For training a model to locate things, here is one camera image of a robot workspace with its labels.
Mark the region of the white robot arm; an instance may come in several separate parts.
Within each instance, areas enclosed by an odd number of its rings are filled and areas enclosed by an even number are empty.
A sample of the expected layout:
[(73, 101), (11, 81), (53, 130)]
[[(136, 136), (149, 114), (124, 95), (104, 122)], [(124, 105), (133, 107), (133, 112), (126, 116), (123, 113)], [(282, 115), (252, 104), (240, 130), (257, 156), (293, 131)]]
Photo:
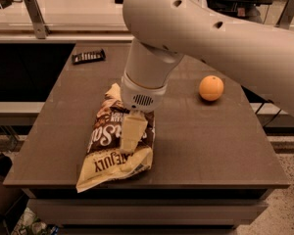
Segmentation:
[(134, 36), (122, 76), (127, 109), (154, 111), (187, 55), (294, 117), (294, 31), (219, 14), (207, 0), (123, 0), (122, 16)]

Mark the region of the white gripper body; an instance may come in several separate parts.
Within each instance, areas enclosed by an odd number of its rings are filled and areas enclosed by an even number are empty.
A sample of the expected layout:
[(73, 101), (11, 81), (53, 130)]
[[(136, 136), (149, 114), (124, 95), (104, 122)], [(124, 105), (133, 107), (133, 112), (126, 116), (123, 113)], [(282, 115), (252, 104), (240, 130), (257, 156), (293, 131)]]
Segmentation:
[(122, 76), (121, 98), (128, 110), (153, 112), (167, 91), (168, 77), (140, 71), (137, 75), (125, 72)]

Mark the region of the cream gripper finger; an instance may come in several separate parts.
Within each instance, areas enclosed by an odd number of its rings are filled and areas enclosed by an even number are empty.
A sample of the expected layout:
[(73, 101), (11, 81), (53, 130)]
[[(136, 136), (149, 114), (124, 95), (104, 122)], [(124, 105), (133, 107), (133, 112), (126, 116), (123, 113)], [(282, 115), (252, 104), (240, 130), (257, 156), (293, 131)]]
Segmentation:
[(121, 152), (133, 153), (147, 127), (147, 120), (141, 111), (131, 111), (122, 120)]

